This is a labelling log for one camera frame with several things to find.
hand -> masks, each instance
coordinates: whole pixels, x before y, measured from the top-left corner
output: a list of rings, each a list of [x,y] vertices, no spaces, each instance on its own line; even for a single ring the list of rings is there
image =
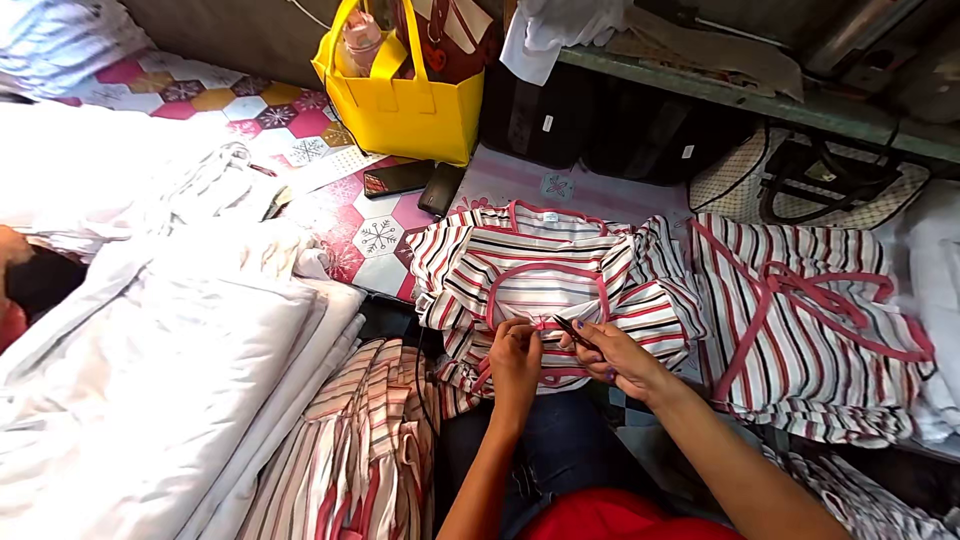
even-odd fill
[[[0,225],[0,263],[12,266],[22,264],[34,256],[27,238],[6,225]]]
[[[493,377],[491,426],[519,436],[540,382],[543,343],[530,321],[508,319],[496,327],[488,360]]]
[[[4,275],[9,266],[22,264],[34,255],[34,249],[23,234],[0,225],[0,318],[7,312],[10,299],[4,294]]]
[[[576,319],[577,332],[600,349],[600,353],[577,344],[577,358],[590,376],[608,384],[615,384],[628,396],[641,400],[651,409],[662,404],[674,382],[680,382],[656,358],[621,329],[612,324],[595,325]],[[574,343],[567,333],[560,339],[561,347]]]

black phone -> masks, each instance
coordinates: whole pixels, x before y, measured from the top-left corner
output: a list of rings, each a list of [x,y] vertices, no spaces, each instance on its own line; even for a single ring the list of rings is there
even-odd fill
[[[417,201],[417,207],[434,215],[445,216],[453,204],[453,197],[460,189],[466,168],[454,167],[449,163],[438,163],[437,170]]]
[[[412,161],[372,169],[363,173],[363,189],[368,199],[423,189],[436,169],[431,160]]]

stack of striped clothes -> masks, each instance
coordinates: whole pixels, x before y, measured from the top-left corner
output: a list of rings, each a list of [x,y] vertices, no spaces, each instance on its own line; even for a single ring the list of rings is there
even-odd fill
[[[876,448],[910,436],[933,346],[889,303],[890,261],[870,233],[711,214],[692,224],[716,329],[701,355],[716,403],[821,442]]]
[[[670,368],[686,358],[688,340],[706,334],[659,216],[637,228],[514,201],[452,215],[407,242],[420,324],[444,332],[450,356],[437,372],[447,418],[493,396],[486,358],[497,325],[512,317],[542,331],[541,394],[588,380],[575,353],[560,348],[555,314],[617,325]]]
[[[431,538],[434,441],[416,362],[399,339],[361,346],[260,473],[238,538]],[[422,367],[423,405],[439,418]]]

yellow tote bag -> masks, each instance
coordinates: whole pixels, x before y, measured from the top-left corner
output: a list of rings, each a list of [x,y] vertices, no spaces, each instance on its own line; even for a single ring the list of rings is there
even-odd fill
[[[359,0],[344,0],[330,32],[320,41],[313,66],[324,83],[344,125],[364,150],[420,160],[466,165],[477,137],[483,73],[458,85],[432,83],[426,78],[416,15],[410,0],[402,0],[409,30],[415,76],[393,79],[406,59],[396,31],[385,34],[371,67],[371,76],[345,77],[335,65],[336,44],[347,15]]]

pink water bottle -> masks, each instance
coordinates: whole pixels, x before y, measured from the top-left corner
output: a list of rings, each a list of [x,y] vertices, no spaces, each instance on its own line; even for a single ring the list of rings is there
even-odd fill
[[[348,77],[370,77],[370,68],[373,65],[373,59],[376,58],[376,52],[380,50],[381,43],[383,43],[383,35],[380,33],[380,27],[373,20],[373,15],[358,10],[350,12],[347,15],[347,23],[344,25],[344,44],[347,54],[343,55],[343,58],[352,65],[343,69],[345,74]]]

